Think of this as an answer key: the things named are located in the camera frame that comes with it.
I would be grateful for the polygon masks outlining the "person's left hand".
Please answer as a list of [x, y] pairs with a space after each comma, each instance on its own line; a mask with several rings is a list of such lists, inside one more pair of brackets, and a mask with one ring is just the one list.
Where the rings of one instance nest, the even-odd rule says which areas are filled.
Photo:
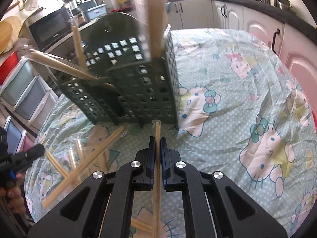
[[9, 208], [12, 209], [13, 213], [25, 214], [25, 199], [21, 195], [20, 181], [23, 179], [22, 174], [17, 174], [17, 185], [11, 188], [1, 187], [1, 197], [7, 196], [9, 198]]

